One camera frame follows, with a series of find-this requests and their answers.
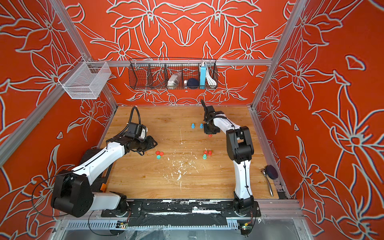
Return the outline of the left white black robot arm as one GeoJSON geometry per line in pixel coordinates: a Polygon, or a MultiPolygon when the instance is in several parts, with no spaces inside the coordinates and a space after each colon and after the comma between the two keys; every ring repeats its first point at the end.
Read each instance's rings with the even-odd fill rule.
{"type": "Polygon", "coordinates": [[[110,210],[117,216],[124,216],[129,212],[125,195],[93,192],[91,186],[99,175],[126,154],[134,152],[144,156],[157,144],[148,135],[145,125],[129,119],[120,133],[106,141],[103,149],[74,169],[63,170],[56,175],[51,207],[76,218],[99,210],[110,210]]]}

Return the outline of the silver pouch in basket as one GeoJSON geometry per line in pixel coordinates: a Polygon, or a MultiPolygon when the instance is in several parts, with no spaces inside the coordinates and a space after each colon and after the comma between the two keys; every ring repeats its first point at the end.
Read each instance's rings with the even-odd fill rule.
{"type": "Polygon", "coordinates": [[[182,80],[182,73],[174,73],[168,80],[167,88],[174,90],[179,86],[180,81],[182,80]]]}

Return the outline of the metal spoon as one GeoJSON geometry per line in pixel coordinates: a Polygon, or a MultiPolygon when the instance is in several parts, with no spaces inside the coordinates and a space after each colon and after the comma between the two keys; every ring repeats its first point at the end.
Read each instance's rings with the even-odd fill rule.
{"type": "Polygon", "coordinates": [[[266,184],[267,184],[269,193],[270,193],[271,197],[273,197],[273,196],[274,196],[274,192],[273,192],[271,183],[270,183],[270,181],[269,181],[269,179],[268,179],[268,177],[267,177],[266,169],[261,169],[261,173],[263,174],[263,176],[264,176],[264,178],[265,178],[265,181],[266,181],[266,184]]]}

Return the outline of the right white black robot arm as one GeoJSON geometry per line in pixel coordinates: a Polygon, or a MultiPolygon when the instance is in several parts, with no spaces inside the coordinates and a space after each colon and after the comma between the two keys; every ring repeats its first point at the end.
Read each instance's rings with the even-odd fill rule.
{"type": "Polygon", "coordinates": [[[234,211],[245,215],[254,207],[254,196],[251,189],[250,166],[254,154],[251,132],[247,126],[239,126],[231,121],[222,111],[213,106],[204,108],[204,133],[215,135],[220,132],[226,135],[227,154],[233,161],[235,169],[234,211]]]}

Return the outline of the cluster of coloured stamps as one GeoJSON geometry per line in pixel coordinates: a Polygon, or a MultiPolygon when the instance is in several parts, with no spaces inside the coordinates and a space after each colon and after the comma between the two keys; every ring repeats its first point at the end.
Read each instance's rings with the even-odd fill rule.
{"type": "Polygon", "coordinates": [[[206,160],[208,157],[211,157],[212,154],[213,154],[212,151],[204,150],[203,159],[206,160]]]}

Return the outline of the dark blue round pad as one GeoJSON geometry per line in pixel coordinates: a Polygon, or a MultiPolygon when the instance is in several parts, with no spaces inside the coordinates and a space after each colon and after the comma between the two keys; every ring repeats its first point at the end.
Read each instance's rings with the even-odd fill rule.
{"type": "Polygon", "coordinates": [[[277,180],[279,177],[279,174],[276,170],[276,168],[272,165],[267,165],[265,168],[267,176],[272,180],[277,180]]]}

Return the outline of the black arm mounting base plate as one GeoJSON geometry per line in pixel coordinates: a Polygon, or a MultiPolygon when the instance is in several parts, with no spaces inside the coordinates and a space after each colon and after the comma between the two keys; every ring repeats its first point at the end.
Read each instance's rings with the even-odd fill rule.
{"type": "Polygon", "coordinates": [[[261,217],[259,204],[240,212],[232,200],[129,200],[125,214],[103,210],[102,218],[128,227],[238,229],[261,217]]]}

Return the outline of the light blue box in basket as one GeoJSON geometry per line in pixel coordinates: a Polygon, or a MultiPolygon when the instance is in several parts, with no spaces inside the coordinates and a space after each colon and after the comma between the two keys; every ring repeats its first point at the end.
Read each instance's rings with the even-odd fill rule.
{"type": "Polygon", "coordinates": [[[200,65],[200,89],[205,89],[206,85],[206,75],[207,75],[207,67],[205,65],[200,65]]]}

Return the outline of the dark blue round object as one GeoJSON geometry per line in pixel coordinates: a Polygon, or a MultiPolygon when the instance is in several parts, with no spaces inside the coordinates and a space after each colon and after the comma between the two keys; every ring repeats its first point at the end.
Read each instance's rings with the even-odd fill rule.
{"type": "Polygon", "coordinates": [[[195,78],[187,80],[187,87],[190,89],[198,89],[200,87],[200,81],[195,78]]]}

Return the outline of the cluster of coloured stamp caps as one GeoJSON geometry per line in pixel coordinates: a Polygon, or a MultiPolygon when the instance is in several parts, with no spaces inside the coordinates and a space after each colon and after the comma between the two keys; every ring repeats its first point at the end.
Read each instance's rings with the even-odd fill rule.
{"type": "Polygon", "coordinates": [[[156,151],[156,156],[157,156],[157,159],[161,159],[163,155],[164,155],[164,153],[163,153],[163,152],[160,152],[160,151],[156,151]]]}

